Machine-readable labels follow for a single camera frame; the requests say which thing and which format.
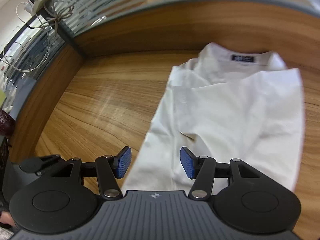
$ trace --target black circular cover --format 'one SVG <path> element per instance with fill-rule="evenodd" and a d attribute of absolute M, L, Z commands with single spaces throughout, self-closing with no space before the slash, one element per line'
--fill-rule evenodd
<path fill-rule="evenodd" d="M 273 234 L 292 228 L 301 211 L 298 198 L 269 179 L 239 179 L 221 190 L 213 208 L 226 224 L 253 234 Z"/>
<path fill-rule="evenodd" d="M 20 163 L 20 168 L 25 172 L 37 172 L 41 170 L 43 161 L 38 157 L 32 157 Z"/>
<path fill-rule="evenodd" d="M 10 213 L 18 226 L 41 234 L 79 227 L 97 207 L 95 195 L 64 177 L 40 178 L 13 195 Z"/>

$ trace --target folded white shirt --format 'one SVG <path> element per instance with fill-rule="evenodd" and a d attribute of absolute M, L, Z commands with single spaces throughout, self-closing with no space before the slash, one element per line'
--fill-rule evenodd
<path fill-rule="evenodd" d="M 208 44 L 172 68 L 123 192 L 185 190 L 180 148 L 217 162 L 240 158 L 290 190 L 302 152 L 304 108 L 298 69 L 275 52 L 243 54 Z M 215 179 L 213 194 L 227 186 Z"/>

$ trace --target grey plastic housing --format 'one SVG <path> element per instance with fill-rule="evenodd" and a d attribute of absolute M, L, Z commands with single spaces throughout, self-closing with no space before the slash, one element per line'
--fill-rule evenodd
<path fill-rule="evenodd" d="M 11 240 L 299 240 L 291 231 L 250 235 L 234 230 L 216 217 L 207 202 L 184 191 L 127 191 L 106 201 L 85 225 L 57 235 L 20 230 Z"/>
<path fill-rule="evenodd" d="M 9 203 L 12 196 L 20 189 L 38 179 L 34 172 L 24 172 L 20 166 L 11 163 L 8 157 L 7 165 L 4 171 L 4 179 L 2 184 L 2 193 L 5 200 Z"/>

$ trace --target white cable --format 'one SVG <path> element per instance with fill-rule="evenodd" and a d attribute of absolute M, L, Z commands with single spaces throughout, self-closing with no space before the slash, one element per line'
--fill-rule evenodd
<path fill-rule="evenodd" d="M 7 65 L 9 65 L 10 67 L 16 69 L 17 71 L 24 72 L 24 73 L 31 72 L 31 71 L 33 71 L 33 70 L 41 67 L 41 66 L 47 61 L 47 59 L 48 59 L 48 57 L 49 57 L 49 54 L 50 54 L 50 48 L 51 48 L 50 34 L 49 34 L 48 30 L 47 30 L 47 27 L 49 27 L 49 26 L 53 27 L 53 26 L 54 26 L 54 34 L 57 35 L 58 22 L 60 22 L 60 21 L 63 20 L 63 19 L 66 19 L 66 18 L 71 17 L 72 14 L 73 14 L 72 11 L 73 11 L 73 9 L 75 8 L 74 4 L 72 4 L 72 5 L 69 5 L 68 7 L 62 8 L 62 9 L 59 10 L 58 13 L 57 13 L 57 12 L 56 12 L 56 9 L 55 9 L 55 6 L 54 6 L 54 0 L 51 0 L 51 2 L 52 2 L 52 11 L 53 11 L 53 13 L 51 13 L 51 12 L 47 9 L 47 7 L 46 7 L 46 5 L 45 5 L 45 3 L 44 3 L 44 9 L 47 11 L 47 13 L 48 13 L 49 15 L 52 16 L 52 17 L 47 17 L 47 21 L 45 21 L 44 23 L 42 23 L 42 21 L 40 20 L 40 18 L 39 18 L 38 15 L 36 14 L 36 12 L 34 12 L 35 15 L 37 16 L 39 22 L 41 23 L 41 25 L 39 25 L 38 27 L 31 27 L 31 26 L 29 26 L 26 22 L 24 22 L 24 21 L 19 17 L 18 12 L 17 12 L 17 9 L 18 9 L 18 6 L 19 6 L 20 4 L 24 4 L 24 2 L 19 3 L 19 4 L 17 5 L 17 7 L 16 7 L 16 14 L 17 14 L 18 18 L 19 18 L 28 28 L 30 28 L 30 29 L 44 29 L 45 32 L 46 32 L 46 34 L 47 34 L 47 36 L 48 36 L 47 50 L 46 50 L 46 53 L 44 54 L 44 57 L 43 57 L 43 59 L 41 60 L 41 62 L 40 62 L 36 67 L 34 67 L 34 68 L 32 68 L 32 69 L 20 69 L 20 68 L 16 68 L 15 66 L 13 66 L 13 65 L 9 62 L 9 60 L 8 60 L 7 57 L 6 57 L 6 55 L 4 54 L 4 48 L 5 48 L 6 46 L 4 46 L 4 48 L 3 48 L 3 50 L 2 50 L 3 59 L 4 59 L 4 60 L 3 60 L 3 59 L 0 59 L 0 61 L 6 63 Z"/>

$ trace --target wood grain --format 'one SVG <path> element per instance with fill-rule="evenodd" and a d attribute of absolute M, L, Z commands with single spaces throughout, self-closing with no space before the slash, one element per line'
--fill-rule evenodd
<path fill-rule="evenodd" d="M 320 18 L 254 2 L 181 2 L 119 18 L 76 37 L 92 57 L 201 50 L 212 41 L 238 52 L 274 50 L 286 61 L 319 68 Z"/>
<path fill-rule="evenodd" d="M 82 63 L 82 57 L 69 45 L 65 45 L 44 71 L 24 103 L 14 133 L 9 139 L 12 162 L 20 162 L 34 155 L 52 110 Z"/>
<path fill-rule="evenodd" d="M 115 155 L 131 146 L 133 161 L 164 92 L 173 65 L 196 52 L 135 53 L 87 61 L 57 103 L 36 146 L 37 155 L 61 154 L 82 161 Z M 302 213 L 295 232 L 317 240 L 320 224 L 320 70 L 300 67 L 306 104 L 306 135 L 296 187 Z M 85 185 L 98 192 L 95 179 Z"/>
<path fill-rule="evenodd" d="M 274 5 L 242 1 L 170 4 L 108 22 L 76 38 L 93 58 L 74 77 L 52 112 L 37 155 L 60 153 L 92 161 L 130 145 L 140 148 L 173 65 L 216 42 L 239 52 L 277 51 L 298 67 L 305 89 L 306 133 L 296 194 L 302 213 L 295 232 L 320 235 L 320 19 Z M 86 182 L 97 190 L 94 180 Z"/>
<path fill-rule="evenodd" d="M 133 162 L 172 66 L 193 57 L 197 52 L 140 53 L 85 62 L 52 112 L 36 155 L 91 162 L 130 146 Z M 97 192 L 95 180 L 88 181 L 86 186 Z"/>

